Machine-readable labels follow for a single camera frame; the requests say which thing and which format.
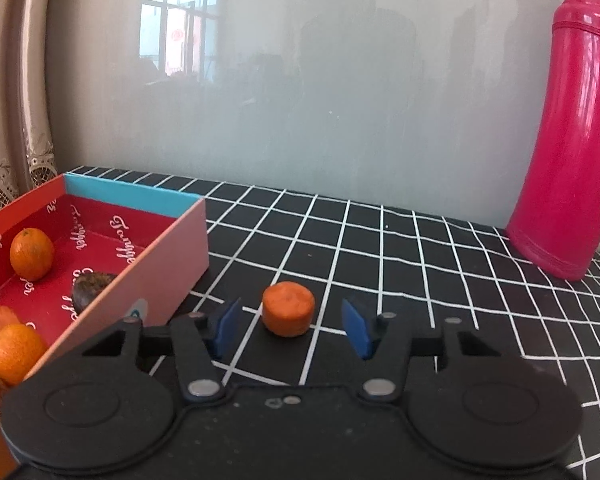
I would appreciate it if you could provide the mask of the dark brown fruit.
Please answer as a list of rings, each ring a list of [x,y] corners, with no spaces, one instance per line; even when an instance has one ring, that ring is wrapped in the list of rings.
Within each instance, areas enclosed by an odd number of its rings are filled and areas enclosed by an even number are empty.
[[[81,314],[116,277],[116,274],[104,272],[80,273],[72,285],[74,310]]]

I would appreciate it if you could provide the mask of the orange tangerine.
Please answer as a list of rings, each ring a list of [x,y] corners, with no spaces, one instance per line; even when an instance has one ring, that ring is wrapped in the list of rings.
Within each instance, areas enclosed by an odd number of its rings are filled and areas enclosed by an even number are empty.
[[[9,262],[20,278],[35,282],[50,272],[54,262],[54,244],[40,229],[25,228],[12,240]]]
[[[0,378],[20,384],[47,350],[46,341],[31,326],[9,324],[0,330]]]

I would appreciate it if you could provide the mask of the colourful cardboard box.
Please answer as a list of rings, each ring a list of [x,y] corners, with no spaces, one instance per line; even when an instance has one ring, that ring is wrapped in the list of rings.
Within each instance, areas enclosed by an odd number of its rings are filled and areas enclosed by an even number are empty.
[[[53,242],[54,262],[29,282],[9,248],[25,228]],[[135,460],[174,419],[170,392],[140,370],[151,327],[163,330],[208,269],[206,204],[193,194],[65,174],[0,210],[0,306],[47,350],[0,407],[0,479],[22,457],[89,474]],[[82,272],[116,279],[81,313]]]

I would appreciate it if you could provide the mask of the beige curtain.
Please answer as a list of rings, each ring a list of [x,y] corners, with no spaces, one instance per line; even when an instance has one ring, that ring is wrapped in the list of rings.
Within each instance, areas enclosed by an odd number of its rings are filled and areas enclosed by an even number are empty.
[[[58,175],[45,80],[48,0],[0,0],[0,210]]]

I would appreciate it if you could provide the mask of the orange carrot chunk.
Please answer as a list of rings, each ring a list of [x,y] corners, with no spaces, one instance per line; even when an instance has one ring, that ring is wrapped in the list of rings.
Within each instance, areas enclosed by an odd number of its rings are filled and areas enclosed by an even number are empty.
[[[296,282],[268,286],[262,295],[262,321],[279,337],[298,337],[306,333],[315,311],[312,292]]]

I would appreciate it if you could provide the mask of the black white grid tablecloth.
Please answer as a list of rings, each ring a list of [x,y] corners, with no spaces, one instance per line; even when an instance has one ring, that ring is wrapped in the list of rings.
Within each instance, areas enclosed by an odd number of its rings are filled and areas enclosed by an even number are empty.
[[[600,479],[600,253],[568,282],[534,266],[495,226],[317,194],[114,168],[84,176],[201,195],[210,266],[182,303],[210,311],[240,298],[235,339],[215,367],[227,384],[344,382],[355,355],[340,322],[352,297],[437,326],[458,318],[570,385],[583,428],[568,465]],[[268,286],[315,298],[309,330],[279,337],[262,321]]]

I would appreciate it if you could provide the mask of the pink thermos jug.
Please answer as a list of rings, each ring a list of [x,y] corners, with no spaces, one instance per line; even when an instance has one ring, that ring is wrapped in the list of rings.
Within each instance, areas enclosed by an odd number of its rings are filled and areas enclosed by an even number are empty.
[[[584,277],[600,244],[600,0],[554,13],[538,136],[507,235],[536,266]]]

